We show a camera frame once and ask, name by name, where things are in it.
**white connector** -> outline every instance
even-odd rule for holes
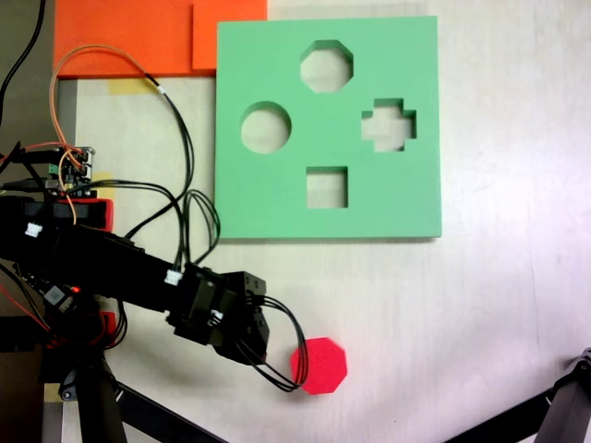
[[[29,223],[27,225],[27,231],[25,231],[25,235],[37,238],[42,230],[43,227],[40,224]]]
[[[207,326],[216,326],[219,325],[223,320],[223,312],[217,311],[215,309],[211,310],[211,318],[207,322]]]
[[[183,273],[177,270],[169,269],[166,271],[166,278],[164,279],[165,283],[172,284],[173,286],[178,286],[178,283],[183,278]]]

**orange wire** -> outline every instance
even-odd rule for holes
[[[8,298],[8,300],[10,300],[12,303],[14,303],[17,306],[18,309],[20,309],[22,312],[24,312],[25,314],[27,314],[33,320],[35,320],[39,326],[41,326],[47,332],[50,332],[49,328],[47,328],[45,325],[43,325],[42,322],[39,321],[39,319],[36,318],[26,307],[23,307],[18,301],[16,301],[14,298],[12,298],[10,296],[10,294],[8,293],[8,290],[2,284],[0,284],[0,292],[2,294],[4,294]]]
[[[36,150],[38,148],[44,148],[47,146],[60,146],[60,147],[64,147],[64,150],[66,148],[70,149],[70,150],[75,150],[76,152],[82,153],[82,150],[80,148],[77,148],[75,146],[72,145],[68,145],[67,143],[62,143],[61,141],[48,141],[45,143],[37,143],[36,145],[29,145],[29,146],[25,146],[24,148],[22,148],[25,152],[29,152],[31,150]],[[0,163],[3,162],[4,160],[6,160],[6,157],[3,159],[0,159]],[[80,166],[82,166],[82,164],[78,161],[75,161],[75,165],[77,168],[79,168]]]
[[[64,132],[62,131],[61,126],[59,125],[59,121],[57,119],[57,112],[55,107],[55,93],[56,93],[56,86],[57,86],[57,76],[59,75],[59,71],[62,67],[67,63],[67,61],[74,56],[75,54],[79,54],[82,52],[91,52],[91,51],[106,51],[108,53],[122,55],[125,57],[132,65],[134,65],[140,72],[144,75],[147,74],[147,71],[143,68],[139,62],[133,58],[131,55],[126,53],[125,51],[115,48],[114,46],[108,44],[85,44],[83,46],[79,46],[78,48],[74,48],[69,53],[64,55],[64,57],[59,61],[59,63],[55,66],[54,73],[52,74],[52,81],[49,85],[49,110],[52,116],[52,123],[54,124],[55,133],[57,137],[64,143],[66,143],[66,136],[64,136]]]
[[[62,158],[59,161],[59,166],[57,166],[57,178],[59,179],[59,185],[62,188],[62,191],[64,191],[64,193],[66,193],[66,187],[64,186],[64,179],[62,177],[62,165],[64,164],[64,160],[66,159],[67,154],[67,151],[64,152],[64,155],[62,155]],[[70,205],[70,208],[72,209],[72,224],[76,225],[76,222],[78,221],[78,216],[76,215],[74,203],[72,203],[72,199],[68,194],[64,195],[66,196],[67,204]]]
[[[56,111],[56,106],[55,106],[57,76],[59,75],[59,71],[62,69],[62,67],[64,67],[64,65],[67,63],[67,61],[71,57],[73,57],[76,54],[80,54],[83,52],[91,52],[91,51],[106,51],[107,53],[122,55],[129,62],[131,62],[131,64],[134,65],[140,72],[142,72],[144,75],[147,75],[147,71],[143,68],[142,65],[139,64],[139,62],[135,58],[133,58],[131,55],[129,55],[125,51],[123,51],[119,48],[115,48],[114,46],[111,46],[108,44],[85,44],[83,46],[79,46],[78,48],[74,48],[69,53],[64,55],[64,57],[55,66],[54,73],[52,74],[52,81],[49,85],[49,112],[52,117],[52,123],[54,124],[54,129],[55,129],[55,133],[57,134],[57,138],[59,138],[59,140],[64,145],[64,149],[66,150],[66,152],[64,153],[64,157],[62,157],[62,160],[60,161],[60,168],[59,168],[60,185],[61,185],[62,189],[64,189],[64,184],[61,179],[61,164],[62,164],[64,158],[66,156],[68,156],[74,164],[79,165],[79,162],[72,155],[72,153],[71,153],[72,147],[71,147],[71,145],[67,144],[66,136],[64,135],[64,132],[62,131],[62,127],[59,125],[59,120],[57,119],[57,111]],[[70,205],[70,208],[72,209],[72,216],[74,219],[74,224],[76,224],[76,221],[77,221],[76,209],[74,208],[74,205],[72,204],[72,200],[70,199],[69,195],[66,195],[66,199]]]

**red octagon block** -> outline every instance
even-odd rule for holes
[[[331,394],[347,375],[344,349],[328,337],[306,340],[308,379],[302,389],[310,395]],[[291,357],[292,378],[296,379],[299,349]]]

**orange foam sheet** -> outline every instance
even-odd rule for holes
[[[110,44],[157,77],[215,74],[218,21],[265,19],[266,0],[55,0],[54,66],[84,44]],[[88,52],[60,78],[133,78],[124,58]]]
[[[221,21],[267,19],[267,0],[194,0],[193,70],[214,76],[217,66],[217,27]]]

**red component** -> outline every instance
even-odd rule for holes
[[[347,375],[344,349],[328,337],[306,340],[308,379],[302,389],[310,395],[331,394]],[[299,349],[291,357],[292,378],[296,379]]]
[[[72,198],[72,203],[85,205],[104,204],[104,226],[97,226],[97,229],[106,233],[113,231],[114,205],[112,200],[108,198]]]
[[[115,331],[117,329],[117,322],[115,321],[115,312],[111,311],[101,311],[101,315],[104,318],[104,323],[106,325],[105,334],[107,336],[113,337],[115,335]]]

